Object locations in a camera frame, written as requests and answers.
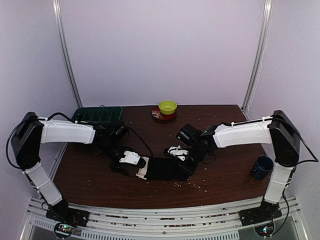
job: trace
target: white wall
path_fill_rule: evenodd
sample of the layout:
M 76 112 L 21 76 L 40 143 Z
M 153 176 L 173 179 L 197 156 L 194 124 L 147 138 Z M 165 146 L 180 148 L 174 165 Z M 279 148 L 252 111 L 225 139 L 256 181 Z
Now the white wall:
M 1 0 L 0 36 L 0 238 L 16 240 L 35 192 L 21 171 L 8 164 L 7 137 L 28 111 L 40 116 L 56 111 L 71 115 L 76 102 L 51 0 Z M 41 149 L 47 170 L 59 147 L 49 144 Z
M 320 2 L 276 0 L 250 119 L 282 109 L 320 158 Z M 310 159 L 303 149 L 301 160 Z M 296 195 L 310 239 L 320 239 L 320 164 L 304 163 L 288 193 Z
M 61 1 L 83 105 L 241 105 L 264 2 Z

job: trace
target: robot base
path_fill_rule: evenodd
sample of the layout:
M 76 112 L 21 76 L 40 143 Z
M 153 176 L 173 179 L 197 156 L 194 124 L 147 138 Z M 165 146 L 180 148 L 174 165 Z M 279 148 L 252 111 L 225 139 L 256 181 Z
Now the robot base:
M 259 224 L 282 216 L 279 204 L 261 203 L 261 206 L 239 212 L 242 226 Z
M 69 208 L 68 207 L 68 213 L 70 213 L 71 216 L 74 216 L 75 218 L 75 222 L 73 224 L 73 222 L 68 222 L 68 224 L 71 225 L 76 225 L 79 227 L 86 227 L 87 226 L 87 222 L 89 219 L 89 212 L 88 211 L 84 211 L 84 210 L 79 210 L 79 209 L 73 209 L 73 208 Z M 48 209 L 48 211 L 46 212 L 45 215 L 48 219 L 52 219 L 55 221 L 59 221 L 59 222 L 63 222 L 61 221 L 61 218 L 58 217 L 52 210 Z

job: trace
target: red plate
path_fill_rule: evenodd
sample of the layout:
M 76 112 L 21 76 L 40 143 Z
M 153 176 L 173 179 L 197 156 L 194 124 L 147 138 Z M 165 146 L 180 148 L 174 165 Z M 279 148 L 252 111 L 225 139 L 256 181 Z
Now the red plate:
M 177 116 L 176 113 L 173 113 L 173 114 L 170 114 L 170 115 L 163 114 L 160 111 L 160 108 L 158 106 L 156 106 L 152 110 L 152 117 L 154 117 L 155 119 L 158 119 L 158 120 L 166 121 L 166 120 L 174 119 L 176 116 Z

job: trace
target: bowl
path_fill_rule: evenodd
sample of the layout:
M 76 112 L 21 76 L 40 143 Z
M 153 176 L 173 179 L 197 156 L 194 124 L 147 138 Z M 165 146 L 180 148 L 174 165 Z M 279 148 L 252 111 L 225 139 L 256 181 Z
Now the bowl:
M 171 115 L 176 111 L 178 105 L 174 101 L 162 101 L 158 106 L 161 113 L 164 115 Z

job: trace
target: table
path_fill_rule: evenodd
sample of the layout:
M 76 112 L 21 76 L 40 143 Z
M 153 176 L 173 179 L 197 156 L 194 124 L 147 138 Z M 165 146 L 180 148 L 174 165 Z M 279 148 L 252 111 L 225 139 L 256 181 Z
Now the table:
M 246 118 L 237 105 L 182 105 L 177 117 L 168 122 L 152 118 L 154 106 L 123 108 L 123 120 L 150 145 L 155 157 L 163 149 L 182 144 L 175 138 L 186 123 L 204 130 L 221 122 L 242 122 Z M 133 134 L 125 146 L 140 154 L 147 149 Z M 199 164 L 186 182 L 146 181 L 112 172 L 109 158 L 93 154 L 93 146 L 70 143 L 56 172 L 54 183 L 70 203 L 126 209 L 183 208 L 221 204 L 264 195 L 269 179 L 250 176 L 250 170 L 265 152 L 260 144 L 218 149 L 217 159 Z

